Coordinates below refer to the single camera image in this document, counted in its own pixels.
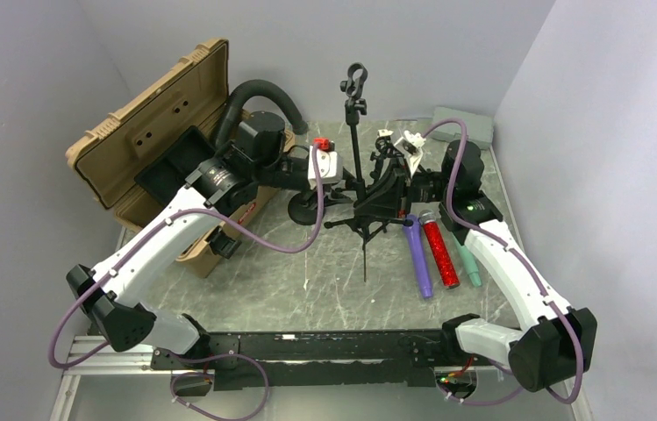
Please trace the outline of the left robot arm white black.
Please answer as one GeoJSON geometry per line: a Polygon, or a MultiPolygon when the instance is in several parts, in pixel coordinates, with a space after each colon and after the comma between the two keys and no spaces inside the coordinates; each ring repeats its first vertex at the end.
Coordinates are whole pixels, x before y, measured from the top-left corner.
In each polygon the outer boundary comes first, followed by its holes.
{"type": "Polygon", "coordinates": [[[125,246],[93,268],[77,265],[68,272],[67,281],[76,296],[68,313],[82,310],[102,333],[102,345],[118,353],[139,344],[163,346],[183,366],[195,368],[207,359],[207,332],[188,316],[168,314],[143,302],[159,273],[221,224],[278,253],[294,254],[312,245],[322,221],[316,221],[301,246],[266,241],[230,217],[255,199],[257,185],[247,184],[221,163],[197,127],[187,129],[168,151],[179,146],[191,168],[187,181],[125,246]]]}

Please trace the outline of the black round base mic stand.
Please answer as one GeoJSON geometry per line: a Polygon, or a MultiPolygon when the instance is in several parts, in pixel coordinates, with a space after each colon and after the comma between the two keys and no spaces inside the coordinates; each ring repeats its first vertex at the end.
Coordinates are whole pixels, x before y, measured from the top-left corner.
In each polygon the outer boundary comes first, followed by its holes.
{"type": "MultiPolygon", "coordinates": [[[[324,211],[338,204],[351,203],[353,199],[342,193],[329,192],[325,194],[324,211]]],[[[288,203],[289,218],[298,225],[314,225],[318,214],[318,194],[316,191],[297,193],[288,203]]]]}

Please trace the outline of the mint green microphone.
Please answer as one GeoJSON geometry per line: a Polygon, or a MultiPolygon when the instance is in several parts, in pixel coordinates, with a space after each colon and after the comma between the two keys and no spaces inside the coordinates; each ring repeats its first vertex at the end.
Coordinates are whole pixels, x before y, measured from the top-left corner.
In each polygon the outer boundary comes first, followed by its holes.
{"type": "Polygon", "coordinates": [[[454,237],[454,244],[461,258],[462,266],[475,288],[482,286],[482,278],[474,255],[456,238],[454,237]]]}

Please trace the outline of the red glitter microphone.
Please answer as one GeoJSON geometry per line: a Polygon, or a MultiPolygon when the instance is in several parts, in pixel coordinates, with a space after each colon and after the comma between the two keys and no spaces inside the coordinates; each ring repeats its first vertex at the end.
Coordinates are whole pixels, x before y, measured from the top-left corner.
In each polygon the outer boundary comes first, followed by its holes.
{"type": "Polygon", "coordinates": [[[436,214],[432,210],[422,210],[418,214],[418,221],[432,251],[442,284],[446,289],[459,287],[460,281],[439,225],[436,222],[436,214]]]}

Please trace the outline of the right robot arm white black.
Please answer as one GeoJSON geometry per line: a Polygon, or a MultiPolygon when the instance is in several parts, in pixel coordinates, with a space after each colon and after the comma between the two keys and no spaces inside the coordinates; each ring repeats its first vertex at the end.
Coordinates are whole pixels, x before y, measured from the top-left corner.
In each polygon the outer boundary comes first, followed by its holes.
{"type": "Polygon", "coordinates": [[[431,171],[420,165],[422,144],[409,136],[377,139],[370,155],[372,182],[353,207],[359,232],[371,239],[367,226],[374,222],[408,227],[412,204],[439,203],[443,225],[484,266],[518,321],[518,328],[474,314],[446,321],[439,341],[443,359],[460,364],[470,355],[482,356],[507,368],[522,389],[544,389],[573,403],[591,363],[595,316],[557,293],[516,243],[503,214],[483,192],[478,146],[451,143],[440,170],[431,171]]]}

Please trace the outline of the black tray in case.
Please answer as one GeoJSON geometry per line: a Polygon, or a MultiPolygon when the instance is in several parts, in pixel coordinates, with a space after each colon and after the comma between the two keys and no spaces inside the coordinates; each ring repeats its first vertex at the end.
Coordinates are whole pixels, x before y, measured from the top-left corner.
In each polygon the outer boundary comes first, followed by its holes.
{"type": "Polygon", "coordinates": [[[216,148],[196,126],[187,128],[177,140],[152,163],[143,168],[134,181],[152,199],[166,205],[174,198],[202,161],[212,158],[216,148]]]}

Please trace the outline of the purple microphone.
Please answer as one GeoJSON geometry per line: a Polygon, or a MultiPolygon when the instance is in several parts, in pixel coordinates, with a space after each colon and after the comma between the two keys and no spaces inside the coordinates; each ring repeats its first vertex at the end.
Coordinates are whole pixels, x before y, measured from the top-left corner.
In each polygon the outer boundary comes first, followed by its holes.
{"type": "Polygon", "coordinates": [[[418,289],[423,299],[433,297],[432,279],[425,259],[425,250],[421,239],[421,227],[415,215],[408,214],[403,223],[403,233],[411,253],[411,260],[418,289]]]}

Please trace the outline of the black tripod stand shock mount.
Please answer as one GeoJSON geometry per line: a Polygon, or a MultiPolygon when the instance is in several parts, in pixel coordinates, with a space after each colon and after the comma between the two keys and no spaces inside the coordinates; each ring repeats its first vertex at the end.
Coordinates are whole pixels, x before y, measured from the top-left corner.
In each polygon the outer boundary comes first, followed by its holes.
{"type": "Polygon", "coordinates": [[[394,138],[394,132],[389,129],[380,129],[377,132],[375,150],[370,154],[374,169],[369,174],[373,182],[380,180],[385,161],[389,162],[390,168],[393,168],[393,166],[400,167],[403,170],[403,175],[409,175],[403,156],[393,146],[397,139],[394,138]]]}

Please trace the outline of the grey plastic case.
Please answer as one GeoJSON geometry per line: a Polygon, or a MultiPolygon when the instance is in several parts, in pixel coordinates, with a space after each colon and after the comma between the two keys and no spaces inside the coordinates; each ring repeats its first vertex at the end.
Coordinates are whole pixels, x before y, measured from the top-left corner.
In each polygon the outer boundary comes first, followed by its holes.
{"type": "MultiPolygon", "coordinates": [[[[438,106],[432,114],[432,125],[449,118],[461,119],[465,123],[469,143],[477,145],[481,150],[490,149],[494,138],[492,117],[438,106]]],[[[438,141],[453,142],[461,139],[461,129],[457,124],[446,124],[435,128],[429,136],[438,141]]]]}

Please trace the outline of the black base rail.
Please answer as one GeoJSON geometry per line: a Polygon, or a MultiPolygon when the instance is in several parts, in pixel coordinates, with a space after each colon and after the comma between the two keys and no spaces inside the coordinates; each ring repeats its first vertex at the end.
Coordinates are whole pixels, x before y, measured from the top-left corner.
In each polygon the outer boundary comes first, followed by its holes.
{"type": "Polygon", "coordinates": [[[154,371],[211,375],[216,391],[260,387],[401,383],[432,387],[460,370],[488,366],[454,352],[440,329],[329,332],[213,332],[204,352],[176,358],[154,350],[154,371]]]}

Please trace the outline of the black tripod stand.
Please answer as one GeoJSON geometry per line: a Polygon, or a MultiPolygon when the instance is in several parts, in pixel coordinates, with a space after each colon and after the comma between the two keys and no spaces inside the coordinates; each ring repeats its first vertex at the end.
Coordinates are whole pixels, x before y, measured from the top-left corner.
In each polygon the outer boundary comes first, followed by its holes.
{"type": "MultiPolygon", "coordinates": [[[[358,125],[360,123],[360,117],[365,116],[368,112],[367,101],[363,97],[363,89],[367,79],[368,79],[368,71],[365,68],[365,66],[360,62],[355,62],[348,67],[346,79],[341,81],[339,84],[340,91],[346,94],[346,101],[344,103],[345,123],[350,130],[353,164],[354,164],[354,172],[355,172],[353,178],[347,182],[347,186],[346,186],[348,190],[356,194],[356,199],[353,201],[352,210],[354,204],[358,200],[363,200],[367,196],[368,191],[377,183],[377,182],[373,182],[371,185],[367,185],[361,167],[361,151],[360,151],[360,137],[358,133],[358,125]]],[[[392,168],[389,167],[389,162],[385,161],[382,175],[388,169],[392,169],[392,168]]],[[[331,229],[334,227],[345,225],[352,232],[355,232],[360,236],[363,278],[367,279],[368,278],[368,257],[367,257],[368,243],[377,234],[381,232],[386,232],[387,227],[389,225],[403,226],[405,217],[409,213],[410,212],[408,212],[403,218],[396,218],[396,219],[356,217],[353,214],[350,218],[325,222],[324,228],[331,229]]]]}

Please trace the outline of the tan plastic tool case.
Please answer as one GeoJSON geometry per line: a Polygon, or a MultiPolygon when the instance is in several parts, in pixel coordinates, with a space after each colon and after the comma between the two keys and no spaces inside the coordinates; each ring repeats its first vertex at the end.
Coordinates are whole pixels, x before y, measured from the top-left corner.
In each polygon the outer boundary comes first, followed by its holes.
{"type": "Polygon", "coordinates": [[[183,56],[161,79],[66,152],[68,165],[116,220],[139,231],[165,205],[156,203],[134,177],[196,126],[236,175],[257,182],[255,199],[233,212],[247,225],[280,190],[267,185],[267,169],[308,125],[281,88],[262,79],[228,85],[229,43],[215,38],[183,56]]]}

